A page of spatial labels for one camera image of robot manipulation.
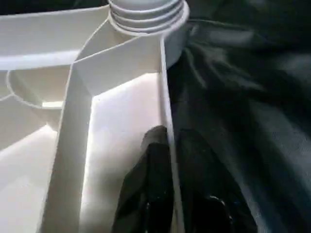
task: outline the white plastic tray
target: white plastic tray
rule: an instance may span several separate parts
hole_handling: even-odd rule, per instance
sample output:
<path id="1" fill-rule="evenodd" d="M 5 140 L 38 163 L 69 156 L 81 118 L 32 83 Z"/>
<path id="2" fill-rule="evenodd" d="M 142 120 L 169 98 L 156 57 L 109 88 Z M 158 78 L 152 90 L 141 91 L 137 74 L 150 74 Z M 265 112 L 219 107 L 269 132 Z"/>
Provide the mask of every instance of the white plastic tray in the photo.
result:
<path id="1" fill-rule="evenodd" d="M 108 10 L 0 17 L 0 232 L 110 232 L 145 132 L 173 145 L 165 39 Z"/>

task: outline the plastic rim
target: plastic rim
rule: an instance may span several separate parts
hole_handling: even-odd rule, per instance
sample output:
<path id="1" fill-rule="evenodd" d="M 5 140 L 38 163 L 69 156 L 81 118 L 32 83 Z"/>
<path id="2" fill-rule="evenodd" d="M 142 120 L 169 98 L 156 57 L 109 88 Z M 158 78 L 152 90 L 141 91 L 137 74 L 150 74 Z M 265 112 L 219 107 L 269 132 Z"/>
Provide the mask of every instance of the plastic rim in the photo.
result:
<path id="1" fill-rule="evenodd" d="M 165 22 L 166 19 L 170 20 L 174 15 L 177 15 L 179 11 L 182 11 L 182 8 L 183 8 L 183 2 L 181 2 L 179 5 L 173 8 L 172 11 L 169 11 L 166 14 L 163 14 L 159 17 L 143 19 L 143 20 L 125 18 L 125 17 L 115 14 L 114 12 L 111 12 L 111 16 L 120 25 L 131 27 L 130 24 L 133 24 L 133 25 L 137 25 L 138 27 L 144 27 L 145 25 L 148 25 L 148 24 L 155 24 L 155 23 L 160 24 L 163 21 Z"/>
<path id="2" fill-rule="evenodd" d="M 181 0 L 172 0 L 171 2 L 168 2 L 168 3 L 164 4 L 163 6 L 160 6 L 160 7 L 154 8 L 154 9 L 150 9 L 150 10 L 127 10 L 127 9 L 124 9 L 124 8 L 117 6 L 116 4 L 114 4 L 112 2 L 112 0 L 109 0 L 109 5 L 110 5 L 110 9 L 112 11 L 115 11 L 116 13 L 122 12 L 122 13 L 125 13 L 127 15 L 148 15 L 148 14 L 164 11 L 164 10 L 174 6 L 179 1 L 181 1 Z"/>
<path id="3" fill-rule="evenodd" d="M 145 11 L 161 7 L 172 0 L 110 0 L 114 5 L 125 10 Z"/>
<path id="4" fill-rule="evenodd" d="M 149 27 L 149 28 L 133 28 L 133 27 L 127 27 L 127 26 L 121 25 L 118 22 L 115 22 L 115 23 L 119 27 L 121 27 L 127 31 L 137 32 L 137 33 L 154 33 L 154 32 L 162 31 L 162 30 L 168 28 L 170 25 L 172 25 L 176 21 L 178 21 L 182 15 L 183 15 L 183 11 L 180 11 L 175 17 L 173 17 L 169 21 L 162 23 L 160 25 L 154 26 L 154 27 Z"/>
<path id="5" fill-rule="evenodd" d="M 111 23 L 112 27 L 117 30 L 120 33 L 126 34 L 126 35 L 130 35 L 130 36 L 150 36 L 150 35 L 158 35 L 158 34 L 162 34 L 165 37 L 169 37 L 174 31 L 178 30 L 180 27 L 182 27 L 188 20 L 189 15 L 190 15 L 190 9 L 189 6 L 187 4 L 186 1 L 183 1 L 183 10 L 182 10 L 183 14 L 181 16 L 181 18 L 176 21 L 174 24 L 172 24 L 170 27 L 159 31 L 159 32 L 154 32 L 154 33 L 144 33 L 144 32 L 132 32 L 132 31 L 127 31 L 121 27 L 119 27 L 116 22 L 114 21 L 114 19 L 111 16 L 111 11 L 109 11 L 108 14 L 108 20 Z"/>

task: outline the black object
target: black object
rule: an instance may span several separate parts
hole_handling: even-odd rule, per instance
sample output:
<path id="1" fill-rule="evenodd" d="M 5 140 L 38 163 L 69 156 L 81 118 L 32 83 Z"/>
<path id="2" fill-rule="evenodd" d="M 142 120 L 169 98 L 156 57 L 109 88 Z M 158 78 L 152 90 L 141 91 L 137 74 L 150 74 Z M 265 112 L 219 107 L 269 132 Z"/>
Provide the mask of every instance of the black object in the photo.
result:
<path id="1" fill-rule="evenodd" d="M 177 151 L 186 232 L 256 233 L 239 185 L 205 139 L 182 130 Z"/>
<path id="2" fill-rule="evenodd" d="M 166 128 L 148 131 L 141 160 L 123 181 L 112 233 L 169 233 L 173 182 Z"/>
<path id="3" fill-rule="evenodd" d="M 176 138 L 207 141 L 259 232 L 311 232 L 311 2 L 188 2 L 188 44 L 168 70 Z"/>

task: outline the white plastic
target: white plastic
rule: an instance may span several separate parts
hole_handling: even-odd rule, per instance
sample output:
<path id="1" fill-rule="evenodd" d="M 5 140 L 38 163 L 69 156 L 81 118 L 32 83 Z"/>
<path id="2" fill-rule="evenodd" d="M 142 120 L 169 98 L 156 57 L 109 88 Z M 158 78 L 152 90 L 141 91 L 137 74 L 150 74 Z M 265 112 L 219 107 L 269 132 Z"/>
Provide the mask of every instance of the white plastic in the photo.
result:
<path id="1" fill-rule="evenodd" d="M 110 0 L 110 3 L 125 10 L 149 10 L 157 7 L 163 7 L 172 0 Z"/>
<path id="2" fill-rule="evenodd" d="M 128 19 L 149 19 L 154 17 L 159 17 L 169 11 L 171 11 L 176 5 L 178 5 L 182 0 L 171 0 L 167 4 L 157 7 L 151 8 L 149 10 L 130 10 L 124 9 L 117 5 L 115 5 L 112 1 L 109 1 L 110 10 L 115 14 L 128 18 Z"/>
<path id="3" fill-rule="evenodd" d="M 138 28 L 126 26 L 128 25 L 128 23 L 124 25 L 125 20 L 123 20 L 122 23 L 120 23 L 121 21 L 120 20 L 118 21 L 117 17 L 114 17 L 113 15 L 112 15 L 112 18 L 115 19 L 117 21 L 116 24 L 119 27 L 123 28 L 124 30 L 130 31 L 130 32 L 137 32 L 137 33 L 156 33 L 156 32 L 167 29 L 168 27 L 170 27 L 172 24 L 174 24 L 177 20 L 181 18 L 183 12 L 180 11 L 180 8 L 178 9 L 179 11 L 175 12 L 172 18 L 166 18 L 164 22 L 161 22 L 161 21 L 157 21 L 153 23 L 146 22 L 144 25 L 140 24 L 140 27 Z"/>
<path id="4" fill-rule="evenodd" d="M 111 12 L 112 17 L 120 24 L 126 25 L 127 27 L 132 28 L 149 28 L 155 27 L 161 23 L 165 23 L 172 19 L 183 7 L 183 2 L 181 1 L 178 5 L 176 5 L 171 11 L 154 18 L 149 19 L 128 19 L 121 17 L 115 14 L 113 11 Z"/>
<path id="5" fill-rule="evenodd" d="M 0 37 L 0 232 L 110 232 L 123 178 L 156 125 L 168 128 L 180 203 L 166 68 L 186 29 L 123 33 L 108 10 L 0 17 L 19 29 Z"/>

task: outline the shiny black plastic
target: shiny black plastic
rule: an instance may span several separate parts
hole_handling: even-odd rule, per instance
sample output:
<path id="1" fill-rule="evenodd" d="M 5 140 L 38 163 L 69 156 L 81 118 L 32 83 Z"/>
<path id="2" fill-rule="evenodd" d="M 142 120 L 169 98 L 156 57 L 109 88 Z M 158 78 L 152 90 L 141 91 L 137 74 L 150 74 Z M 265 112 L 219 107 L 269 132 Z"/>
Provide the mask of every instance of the shiny black plastic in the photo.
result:
<path id="1" fill-rule="evenodd" d="M 173 183 L 166 128 L 148 131 L 142 158 L 123 181 L 112 233 L 169 233 Z"/>

